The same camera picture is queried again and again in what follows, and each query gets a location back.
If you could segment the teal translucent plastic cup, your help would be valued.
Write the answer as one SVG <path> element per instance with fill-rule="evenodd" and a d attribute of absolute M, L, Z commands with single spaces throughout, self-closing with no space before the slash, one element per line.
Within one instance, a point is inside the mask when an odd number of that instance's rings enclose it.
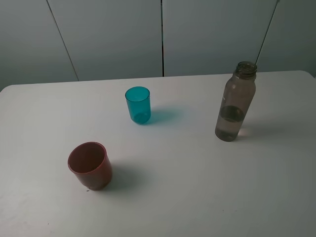
<path fill-rule="evenodd" d="M 151 117 L 150 91 L 142 86 L 128 89 L 125 98 L 129 115 L 137 124 L 145 124 Z"/>

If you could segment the grey translucent plastic bottle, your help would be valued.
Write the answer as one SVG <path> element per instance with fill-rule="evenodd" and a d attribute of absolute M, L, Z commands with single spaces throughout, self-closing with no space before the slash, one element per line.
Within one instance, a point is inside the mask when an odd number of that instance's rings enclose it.
<path fill-rule="evenodd" d="M 256 73 L 256 64 L 242 61 L 227 81 L 215 127 L 220 140 L 231 142 L 237 138 L 256 92 Z"/>

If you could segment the red plastic cup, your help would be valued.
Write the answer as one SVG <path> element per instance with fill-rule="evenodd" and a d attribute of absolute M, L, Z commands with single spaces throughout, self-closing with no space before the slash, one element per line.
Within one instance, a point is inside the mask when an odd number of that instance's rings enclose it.
<path fill-rule="evenodd" d="M 105 188 L 113 171 L 105 147 L 98 142 L 86 142 L 77 146 L 68 157 L 68 168 L 90 190 Z"/>

